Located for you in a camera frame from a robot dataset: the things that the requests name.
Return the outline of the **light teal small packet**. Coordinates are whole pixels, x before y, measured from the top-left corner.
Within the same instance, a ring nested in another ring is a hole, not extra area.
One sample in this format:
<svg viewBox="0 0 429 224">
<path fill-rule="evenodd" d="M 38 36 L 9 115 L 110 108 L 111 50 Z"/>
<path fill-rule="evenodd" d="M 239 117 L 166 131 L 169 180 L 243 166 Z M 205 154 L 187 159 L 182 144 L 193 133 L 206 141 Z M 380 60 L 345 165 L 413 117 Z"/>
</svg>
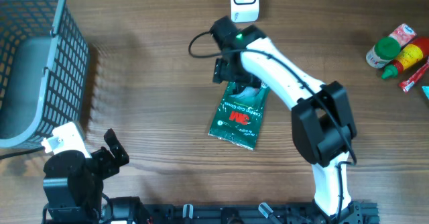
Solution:
<svg viewBox="0 0 429 224">
<path fill-rule="evenodd" d="M 425 96 L 427 97 L 427 99 L 429 99 L 429 86 L 423 86 L 422 90 L 423 90 Z"/>
</svg>

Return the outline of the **red stick sachet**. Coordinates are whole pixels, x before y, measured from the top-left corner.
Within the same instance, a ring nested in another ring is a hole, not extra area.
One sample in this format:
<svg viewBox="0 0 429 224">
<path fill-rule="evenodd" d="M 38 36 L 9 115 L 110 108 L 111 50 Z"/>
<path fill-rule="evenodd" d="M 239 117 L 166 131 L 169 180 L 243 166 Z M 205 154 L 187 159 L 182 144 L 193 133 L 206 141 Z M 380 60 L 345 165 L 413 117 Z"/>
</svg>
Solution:
<svg viewBox="0 0 429 224">
<path fill-rule="evenodd" d="M 408 80 L 399 84 L 400 89 L 407 93 L 423 77 L 428 70 L 428 60 Z"/>
</svg>

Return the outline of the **green foil snack bag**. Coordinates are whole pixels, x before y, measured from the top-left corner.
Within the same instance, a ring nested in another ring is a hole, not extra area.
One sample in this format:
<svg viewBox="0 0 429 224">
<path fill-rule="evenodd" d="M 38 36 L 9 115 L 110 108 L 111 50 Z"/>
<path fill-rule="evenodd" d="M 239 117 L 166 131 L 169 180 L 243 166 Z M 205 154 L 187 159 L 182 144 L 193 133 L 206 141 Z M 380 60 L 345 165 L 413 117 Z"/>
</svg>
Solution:
<svg viewBox="0 0 429 224">
<path fill-rule="evenodd" d="M 215 111 L 208 134 L 253 151 L 255 149 L 270 88 L 230 82 Z"/>
</svg>

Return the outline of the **red white tissue packet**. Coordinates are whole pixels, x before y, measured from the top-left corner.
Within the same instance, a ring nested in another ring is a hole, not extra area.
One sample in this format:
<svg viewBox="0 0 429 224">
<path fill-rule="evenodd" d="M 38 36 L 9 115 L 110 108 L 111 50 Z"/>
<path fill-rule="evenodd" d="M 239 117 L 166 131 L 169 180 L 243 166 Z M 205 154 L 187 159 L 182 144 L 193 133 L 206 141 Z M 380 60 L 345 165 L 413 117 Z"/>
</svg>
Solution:
<svg viewBox="0 0 429 224">
<path fill-rule="evenodd" d="M 402 48 L 411 42 L 416 36 L 417 33 L 406 23 L 396 27 L 389 35 L 389 37 L 395 39 Z"/>
</svg>

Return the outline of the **red sauce bottle green cap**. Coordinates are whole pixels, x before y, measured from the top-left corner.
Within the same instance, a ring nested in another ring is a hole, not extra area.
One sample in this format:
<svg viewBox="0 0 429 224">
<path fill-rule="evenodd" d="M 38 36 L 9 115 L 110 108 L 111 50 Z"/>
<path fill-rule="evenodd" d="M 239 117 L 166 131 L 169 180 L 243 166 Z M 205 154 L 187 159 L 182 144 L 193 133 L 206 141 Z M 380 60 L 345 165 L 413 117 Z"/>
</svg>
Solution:
<svg viewBox="0 0 429 224">
<path fill-rule="evenodd" d="M 388 64 L 381 75 L 383 80 L 395 78 L 404 70 L 419 63 L 428 56 L 428 38 L 420 37 L 412 40 L 404 49 Z"/>
</svg>

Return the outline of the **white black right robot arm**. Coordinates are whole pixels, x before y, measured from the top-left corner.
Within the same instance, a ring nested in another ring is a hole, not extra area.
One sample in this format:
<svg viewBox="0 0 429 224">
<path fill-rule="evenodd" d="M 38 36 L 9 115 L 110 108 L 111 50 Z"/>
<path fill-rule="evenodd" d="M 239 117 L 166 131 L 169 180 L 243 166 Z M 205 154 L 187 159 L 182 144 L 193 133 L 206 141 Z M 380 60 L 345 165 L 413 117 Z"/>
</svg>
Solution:
<svg viewBox="0 0 429 224">
<path fill-rule="evenodd" d="M 312 165 L 314 202 L 331 222 L 343 221 L 351 204 L 345 170 L 357 162 L 351 147 L 357 130 L 345 88 L 306 74 L 254 25 L 240 30 L 222 17 L 209 33 L 220 49 L 214 82 L 266 84 L 284 102 L 291 111 L 293 143 Z"/>
</svg>

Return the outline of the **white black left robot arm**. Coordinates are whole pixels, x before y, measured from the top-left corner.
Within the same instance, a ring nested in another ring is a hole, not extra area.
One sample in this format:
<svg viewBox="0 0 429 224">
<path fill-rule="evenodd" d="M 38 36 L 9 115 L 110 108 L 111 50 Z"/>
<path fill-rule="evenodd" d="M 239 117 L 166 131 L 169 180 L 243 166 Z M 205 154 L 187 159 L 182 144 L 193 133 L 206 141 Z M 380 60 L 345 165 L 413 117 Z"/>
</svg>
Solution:
<svg viewBox="0 0 429 224">
<path fill-rule="evenodd" d="M 109 198 L 103 181 L 119 173 L 129 156 L 115 132 L 108 129 L 101 149 L 85 158 L 78 150 L 52 156 L 44 165 L 43 188 L 48 203 L 42 223 L 152 223 L 138 197 Z"/>
</svg>

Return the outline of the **green lid clear jar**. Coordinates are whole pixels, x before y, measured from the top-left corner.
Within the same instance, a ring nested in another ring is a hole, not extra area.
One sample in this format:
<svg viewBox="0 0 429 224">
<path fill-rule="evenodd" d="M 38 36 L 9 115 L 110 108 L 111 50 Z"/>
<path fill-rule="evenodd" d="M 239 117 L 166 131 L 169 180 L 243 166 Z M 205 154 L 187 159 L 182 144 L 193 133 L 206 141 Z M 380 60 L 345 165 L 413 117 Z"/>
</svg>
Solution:
<svg viewBox="0 0 429 224">
<path fill-rule="evenodd" d="M 383 68 L 390 63 L 401 50 L 397 40 L 391 37 L 380 39 L 366 54 L 368 65 L 374 68 Z"/>
</svg>

